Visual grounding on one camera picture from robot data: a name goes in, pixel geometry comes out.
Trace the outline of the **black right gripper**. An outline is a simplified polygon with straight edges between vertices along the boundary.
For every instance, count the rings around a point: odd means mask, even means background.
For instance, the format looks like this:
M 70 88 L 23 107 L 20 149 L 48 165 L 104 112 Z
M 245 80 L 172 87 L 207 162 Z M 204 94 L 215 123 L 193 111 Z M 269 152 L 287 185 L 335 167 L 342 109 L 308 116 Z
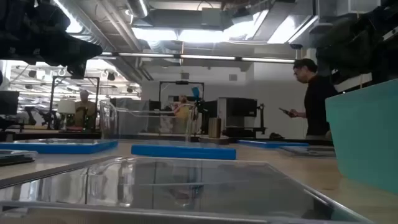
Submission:
M 339 22 L 316 40 L 318 74 L 322 77 L 337 77 L 332 80 L 341 83 L 348 78 L 370 73 L 371 46 L 369 34 L 351 28 L 353 21 Z

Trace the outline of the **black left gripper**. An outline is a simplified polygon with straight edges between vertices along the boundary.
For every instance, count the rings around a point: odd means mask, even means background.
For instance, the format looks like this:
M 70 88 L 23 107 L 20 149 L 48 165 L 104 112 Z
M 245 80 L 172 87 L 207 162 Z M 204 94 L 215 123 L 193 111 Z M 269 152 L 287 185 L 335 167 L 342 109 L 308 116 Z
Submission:
M 66 32 L 30 32 L 27 36 L 27 63 L 45 62 L 51 66 L 67 67 L 74 77 L 84 77 L 87 60 L 103 53 L 100 45 L 77 39 Z

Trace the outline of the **blue jewel case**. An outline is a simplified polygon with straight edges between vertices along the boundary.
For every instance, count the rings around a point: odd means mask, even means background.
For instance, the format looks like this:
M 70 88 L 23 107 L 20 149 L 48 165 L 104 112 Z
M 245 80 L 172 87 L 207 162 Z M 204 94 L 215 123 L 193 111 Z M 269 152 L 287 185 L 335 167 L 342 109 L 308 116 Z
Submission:
M 266 149 L 277 149 L 284 146 L 309 146 L 305 142 L 277 142 L 277 141 L 250 141 L 250 140 L 238 140 L 238 144 L 244 144 L 248 146 L 261 147 Z
M 39 154 L 95 154 L 114 149 L 119 142 L 109 139 L 31 139 L 0 142 L 0 149 L 36 151 Z
M 148 157 L 236 160 L 236 150 L 213 143 L 146 141 L 131 146 L 131 154 Z

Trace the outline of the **black white patterned jewel case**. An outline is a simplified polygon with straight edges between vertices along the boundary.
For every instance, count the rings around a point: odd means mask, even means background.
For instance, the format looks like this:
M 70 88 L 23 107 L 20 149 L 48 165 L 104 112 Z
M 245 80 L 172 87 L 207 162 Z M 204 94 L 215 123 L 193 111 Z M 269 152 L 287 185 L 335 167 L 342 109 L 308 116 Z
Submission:
M 330 146 L 282 146 L 281 149 L 298 157 L 336 157 L 334 147 Z

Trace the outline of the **clear jewel case black spine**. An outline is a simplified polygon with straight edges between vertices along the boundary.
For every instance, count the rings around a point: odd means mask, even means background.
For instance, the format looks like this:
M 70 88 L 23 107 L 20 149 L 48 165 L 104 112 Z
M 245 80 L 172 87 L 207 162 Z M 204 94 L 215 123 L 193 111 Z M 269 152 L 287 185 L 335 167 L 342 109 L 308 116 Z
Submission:
M 265 162 L 115 157 L 0 187 L 0 224 L 373 224 Z

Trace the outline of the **person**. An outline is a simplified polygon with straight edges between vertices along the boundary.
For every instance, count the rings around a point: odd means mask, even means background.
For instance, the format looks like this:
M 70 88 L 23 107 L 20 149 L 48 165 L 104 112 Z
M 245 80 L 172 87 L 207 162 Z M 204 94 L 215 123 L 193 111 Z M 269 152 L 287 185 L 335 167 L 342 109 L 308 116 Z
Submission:
M 96 104 L 88 99 L 86 90 L 80 91 L 80 101 L 75 103 L 74 122 L 76 127 L 93 129 L 96 119 Z
M 326 140 L 331 138 L 330 125 L 326 120 L 325 100 L 338 94 L 330 79 L 318 74 L 318 66 L 309 58 L 298 59 L 293 64 L 294 77 L 307 84 L 304 97 L 304 112 L 291 109 L 290 118 L 307 120 L 306 139 Z
M 175 116 L 173 133 L 183 134 L 186 132 L 192 106 L 188 103 L 186 95 L 180 95 L 178 97 L 178 102 L 174 102 L 173 107 Z

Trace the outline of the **white lampshade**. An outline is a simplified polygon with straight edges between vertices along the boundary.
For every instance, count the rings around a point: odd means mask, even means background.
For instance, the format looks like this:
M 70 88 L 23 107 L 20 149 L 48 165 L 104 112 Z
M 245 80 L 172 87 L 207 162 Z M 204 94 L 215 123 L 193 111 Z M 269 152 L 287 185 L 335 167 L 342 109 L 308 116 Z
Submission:
M 60 100 L 58 102 L 58 110 L 60 114 L 75 114 L 75 102 L 72 100 Z

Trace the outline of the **clear plastic bin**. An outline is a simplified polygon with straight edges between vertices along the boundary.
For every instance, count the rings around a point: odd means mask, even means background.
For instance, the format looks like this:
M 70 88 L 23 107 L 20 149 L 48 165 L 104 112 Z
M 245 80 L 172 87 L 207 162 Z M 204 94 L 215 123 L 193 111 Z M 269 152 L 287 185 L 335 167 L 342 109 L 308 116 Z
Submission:
M 195 105 L 191 106 L 186 132 L 181 134 L 185 136 L 185 141 L 201 132 L 201 115 L 198 114 Z M 159 101 L 116 98 L 100 102 L 100 128 L 103 139 L 127 134 L 175 134 L 174 118 L 173 105 L 164 106 Z

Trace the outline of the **translucent teal plastic bin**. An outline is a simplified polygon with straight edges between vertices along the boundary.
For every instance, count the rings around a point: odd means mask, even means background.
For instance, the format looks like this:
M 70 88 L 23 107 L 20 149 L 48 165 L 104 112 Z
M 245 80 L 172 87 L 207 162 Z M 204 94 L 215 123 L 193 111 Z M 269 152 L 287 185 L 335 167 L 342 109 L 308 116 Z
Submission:
M 398 79 L 326 99 L 339 171 L 398 194 Z

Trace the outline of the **black monitor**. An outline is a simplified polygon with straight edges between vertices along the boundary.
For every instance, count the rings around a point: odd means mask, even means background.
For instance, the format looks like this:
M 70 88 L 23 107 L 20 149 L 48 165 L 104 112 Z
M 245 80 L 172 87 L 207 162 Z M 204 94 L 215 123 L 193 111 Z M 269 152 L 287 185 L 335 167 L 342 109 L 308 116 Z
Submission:
M 18 102 L 18 91 L 0 91 L 0 115 L 16 115 Z

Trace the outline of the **black stand with platform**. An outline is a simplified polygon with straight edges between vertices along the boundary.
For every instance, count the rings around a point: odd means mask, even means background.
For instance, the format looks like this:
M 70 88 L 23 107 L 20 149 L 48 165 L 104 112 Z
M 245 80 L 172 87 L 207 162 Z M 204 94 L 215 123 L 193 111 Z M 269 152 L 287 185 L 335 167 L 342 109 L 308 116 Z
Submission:
M 259 127 L 254 127 L 255 116 L 257 115 L 257 110 L 260 114 Z M 257 133 L 265 134 L 266 127 L 264 126 L 264 104 L 252 107 L 250 110 L 245 108 L 240 111 L 248 112 L 248 117 L 246 116 L 229 116 L 227 115 L 225 121 L 225 128 L 222 130 L 222 134 L 230 138 L 256 138 Z

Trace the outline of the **black and white cabinet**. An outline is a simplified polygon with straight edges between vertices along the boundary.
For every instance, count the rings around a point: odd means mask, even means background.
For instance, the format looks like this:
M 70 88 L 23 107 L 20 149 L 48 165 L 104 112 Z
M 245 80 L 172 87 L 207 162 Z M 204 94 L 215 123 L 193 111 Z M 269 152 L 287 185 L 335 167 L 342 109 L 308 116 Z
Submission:
M 221 127 L 253 128 L 257 118 L 257 100 L 249 98 L 220 97 L 217 99 Z

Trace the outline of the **long ceiling light bar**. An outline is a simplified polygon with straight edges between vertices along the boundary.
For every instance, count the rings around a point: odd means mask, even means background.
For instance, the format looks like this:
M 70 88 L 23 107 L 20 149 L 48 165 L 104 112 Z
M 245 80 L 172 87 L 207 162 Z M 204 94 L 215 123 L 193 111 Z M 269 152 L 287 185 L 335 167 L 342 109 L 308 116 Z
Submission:
M 294 59 L 264 58 L 264 57 L 238 57 L 225 55 L 197 55 L 197 54 L 152 54 L 152 53 L 127 53 L 127 52 L 103 52 L 100 57 L 143 57 L 143 58 L 168 58 L 168 59 L 192 59 L 192 60 L 222 60 L 253 63 L 283 63 L 293 64 Z

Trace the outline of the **black gantry frame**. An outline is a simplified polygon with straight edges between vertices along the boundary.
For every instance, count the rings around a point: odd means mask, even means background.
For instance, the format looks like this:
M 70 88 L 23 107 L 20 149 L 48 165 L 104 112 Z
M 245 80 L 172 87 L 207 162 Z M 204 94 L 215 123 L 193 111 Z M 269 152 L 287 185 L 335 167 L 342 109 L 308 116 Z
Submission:
M 205 84 L 203 82 L 189 82 L 186 80 L 179 80 L 179 81 L 160 81 L 159 82 L 159 91 L 158 91 L 158 101 L 161 103 L 166 103 L 167 101 L 165 99 L 163 99 L 162 94 L 163 92 L 170 86 L 170 85 L 187 85 L 187 86 L 191 86 L 191 93 L 192 93 L 192 88 L 193 87 L 198 87 L 200 90 L 200 98 L 201 100 L 204 100 L 204 94 L 205 94 Z M 197 101 L 194 101 L 192 96 L 188 96 L 187 94 L 178 94 L 176 96 L 172 96 L 171 101 L 168 101 L 169 103 L 171 103 L 172 105 L 174 104 L 174 102 L 178 102 L 178 97 L 180 95 L 186 95 L 187 96 L 187 101 L 188 103 L 195 103 Z
M 55 117 L 52 116 L 54 110 L 53 110 L 53 98 L 54 98 L 54 93 L 55 93 L 55 87 L 59 85 L 59 83 L 56 82 L 58 78 L 61 78 L 62 80 L 64 79 L 72 79 L 72 80 L 96 80 L 96 84 L 94 84 L 94 87 L 96 88 L 96 93 L 95 93 L 95 118 L 94 118 L 94 123 L 92 127 L 92 131 L 96 131 L 96 116 L 98 113 L 98 96 L 99 96 L 99 90 L 100 90 L 100 78 L 99 77 L 83 77 L 83 76 L 77 76 L 77 75 L 69 75 L 69 76 L 60 76 L 56 75 L 52 77 L 52 82 L 51 82 L 51 92 L 50 92 L 50 106 L 49 106 L 49 113 L 50 113 L 50 121 Z

